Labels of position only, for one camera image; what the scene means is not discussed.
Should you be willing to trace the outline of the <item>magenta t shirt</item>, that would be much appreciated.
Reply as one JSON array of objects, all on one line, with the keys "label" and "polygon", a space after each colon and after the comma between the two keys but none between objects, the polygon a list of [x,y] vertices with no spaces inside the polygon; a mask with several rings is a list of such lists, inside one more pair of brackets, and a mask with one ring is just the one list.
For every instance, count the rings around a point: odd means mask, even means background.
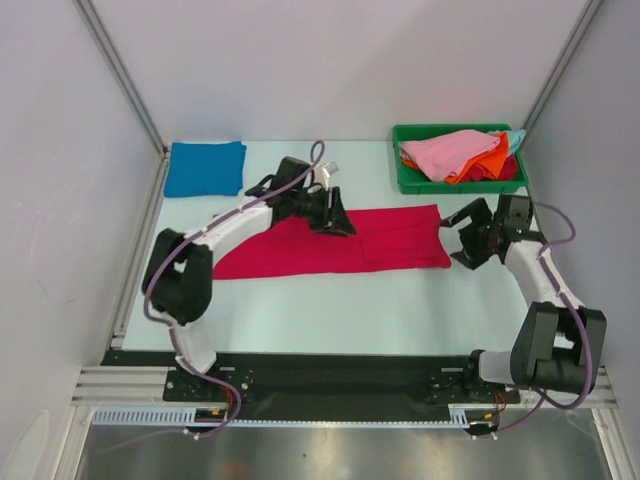
[{"label": "magenta t shirt", "polygon": [[215,280],[311,274],[447,269],[451,259],[439,239],[435,205],[350,210],[354,235],[314,233],[303,219],[289,218],[243,242],[216,263]]}]

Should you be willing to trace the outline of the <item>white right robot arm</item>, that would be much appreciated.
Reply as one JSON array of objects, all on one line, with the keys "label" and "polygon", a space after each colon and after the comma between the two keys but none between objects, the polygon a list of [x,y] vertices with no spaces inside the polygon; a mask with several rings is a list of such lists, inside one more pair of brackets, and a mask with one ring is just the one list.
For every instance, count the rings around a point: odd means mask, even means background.
[{"label": "white right robot arm", "polygon": [[495,209],[476,199],[441,220],[459,225],[461,250],[453,259],[476,270],[497,257],[515,278],[528,305],[513,347],[479,351],[478,366],[463,373],[461,388],[484,401],[497,385],[553,391],[585,398],[595,385],[607,320],[571,292],[552,258],[552,242],[533,226],[535,203],[502,194]]}]

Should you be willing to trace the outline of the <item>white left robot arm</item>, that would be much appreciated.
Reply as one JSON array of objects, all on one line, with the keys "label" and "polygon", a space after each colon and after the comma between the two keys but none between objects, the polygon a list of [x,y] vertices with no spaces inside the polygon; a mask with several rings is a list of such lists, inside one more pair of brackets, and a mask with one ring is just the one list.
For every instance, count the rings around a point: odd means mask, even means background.
[{"label": "white left robot arm", "polygon": [[157,235],[142,281],[143,312],[167,328],[176,361],[189,372],[185,385],[197,398],[210,399],[221,387],[220,374],[211,369],[217,360],[214,341],[202,319],[213,297],[214,267],[289,218],[305,220],[315,233],[354,235],[340,188],[330,184],[337,171],[333,162],[285,157],[237,207],[199,228],[166,228]]}]

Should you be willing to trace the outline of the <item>dark red t shirt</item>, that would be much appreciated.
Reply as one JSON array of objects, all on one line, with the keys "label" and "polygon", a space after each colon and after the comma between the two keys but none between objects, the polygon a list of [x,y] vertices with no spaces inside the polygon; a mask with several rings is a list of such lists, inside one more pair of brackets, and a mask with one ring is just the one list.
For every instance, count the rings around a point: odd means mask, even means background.
[{"label": "dark red t shirt", "polygon": [[464,182],[481,181],[512,181],[519,171],[519,164],[515,155],[505,159],[500,172],[496,175],[480,164],[474,164],[462,178]]}]

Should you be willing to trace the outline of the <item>orange t shirt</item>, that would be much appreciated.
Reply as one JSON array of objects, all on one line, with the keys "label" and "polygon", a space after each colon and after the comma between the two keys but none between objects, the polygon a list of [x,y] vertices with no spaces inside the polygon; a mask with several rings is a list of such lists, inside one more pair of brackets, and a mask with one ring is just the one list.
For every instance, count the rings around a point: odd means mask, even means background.
[{"label": "orange t shirt", "polygon": [[505,134],[495,135],[500,138],[500,145],[496,147],[493,151],[484,153],[476,156],[475,158],[469,160],[467,164],[463,167],[463,170],[458,175],[451,175],[447,177],[444,181],[447,184],[455,185],[462,182],[462,178],[465,176],[466,172],[474,165],[480,164],[487,168],[494,175],[498,174],[502,168],[502,165],[505,162],[505,159],[509,156],[509,144],[508,139]]}]

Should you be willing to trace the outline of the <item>light blue t shirt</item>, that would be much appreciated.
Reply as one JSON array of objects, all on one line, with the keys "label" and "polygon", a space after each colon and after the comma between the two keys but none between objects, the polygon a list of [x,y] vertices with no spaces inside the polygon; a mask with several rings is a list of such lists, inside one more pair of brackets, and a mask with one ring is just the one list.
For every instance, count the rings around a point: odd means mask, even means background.
[{"label": "light blue t shirt", "polygon": [[492,131],[489,131],[489,134],[491,135],[505,134],[507,136],[508,144],[509,144],[508,155],[514,155],[515,152],[519,149],[519,147],[523,143],[523,141],[525,140],[527,132],[525,129],[492,130]]}]

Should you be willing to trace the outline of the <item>folded blue t shirt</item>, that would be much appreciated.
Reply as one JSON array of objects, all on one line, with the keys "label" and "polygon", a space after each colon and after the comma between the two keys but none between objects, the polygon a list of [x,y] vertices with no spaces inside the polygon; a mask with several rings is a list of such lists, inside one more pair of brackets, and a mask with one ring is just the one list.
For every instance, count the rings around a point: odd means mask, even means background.
[{"label": "folded blue t shirt", "polygon": [[164,196],[238,195],[243,188],[246,150],[240,141],[219,144],[174,142]]}]

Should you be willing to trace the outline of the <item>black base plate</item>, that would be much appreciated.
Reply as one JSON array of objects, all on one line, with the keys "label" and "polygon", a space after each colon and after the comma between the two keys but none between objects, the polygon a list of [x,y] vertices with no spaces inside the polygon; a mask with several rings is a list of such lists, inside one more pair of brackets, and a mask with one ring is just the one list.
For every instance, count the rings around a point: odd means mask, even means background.
[{"label": "black base plate", "polygon": [[166,367],[162,398],[245,421],[403,423],[440,421],[454,404],[498,410],[515,390],[477,375],[473,356],[221,353],[210,381],[189,374],[167,352],[115,351],[105,366]]}]

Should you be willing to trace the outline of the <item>right aluminium frame post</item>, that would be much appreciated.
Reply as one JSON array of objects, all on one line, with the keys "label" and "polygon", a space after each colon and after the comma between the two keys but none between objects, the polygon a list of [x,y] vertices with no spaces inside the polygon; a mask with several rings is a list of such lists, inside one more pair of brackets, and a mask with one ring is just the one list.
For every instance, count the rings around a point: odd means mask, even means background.
[{"label": "right aluminium frame post", "polygon": [[553,67],[547,76],[541,91],[529,110],[522,127],[532,131],[539,121],[545,107],[551,100],[555,90],[570,66],[573,58],[581,47],[585,37],[597,19],[602,8],[607,4],[605,0],[589,0],[581,11],[567,41],[562,47]]}]

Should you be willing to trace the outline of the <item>aluminium frame post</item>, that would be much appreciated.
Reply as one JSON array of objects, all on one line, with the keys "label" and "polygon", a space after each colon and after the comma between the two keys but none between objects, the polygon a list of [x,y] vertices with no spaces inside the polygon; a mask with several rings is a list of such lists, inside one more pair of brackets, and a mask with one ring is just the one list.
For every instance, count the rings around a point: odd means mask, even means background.
[{"label": "aluminium frame post", "polygon": [[553,67],[547,76],[541,91],[529,110],[522,127],[532,131],[539,121],[545,107],[551,100],[555,90],[570,66],[573,58],[581,47],[585,37],[597,19],[602,8],[607,4],[605,0],[589,0],[581,11],[567,41],[562,47]]},{"label": "aluminium frame post", "polygon": [[112,72],[126,101],[132,108],[146,137],[160,157],[164,158],[168,147],[165,145],[160,131],[152,119],[143,97],[94,2],[90,0],[73,0],[72,3],[93,37],[99,52]]}]

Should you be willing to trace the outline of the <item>left aluminium frame post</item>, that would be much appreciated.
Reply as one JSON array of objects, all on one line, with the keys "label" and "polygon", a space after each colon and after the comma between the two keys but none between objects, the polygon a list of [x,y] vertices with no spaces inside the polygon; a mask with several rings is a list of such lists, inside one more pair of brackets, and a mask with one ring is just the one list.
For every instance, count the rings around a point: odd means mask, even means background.
[{"label": "left aluminium frame post", "polygon": [[168,147],[165,145],[160,131],[152,119],[143,97],[94,2],[90,0],[73,0],[72,3],[93,37],[99,52],[112,72],[126,101],[132,108],[146,137],[160,157],[164,158]]}]

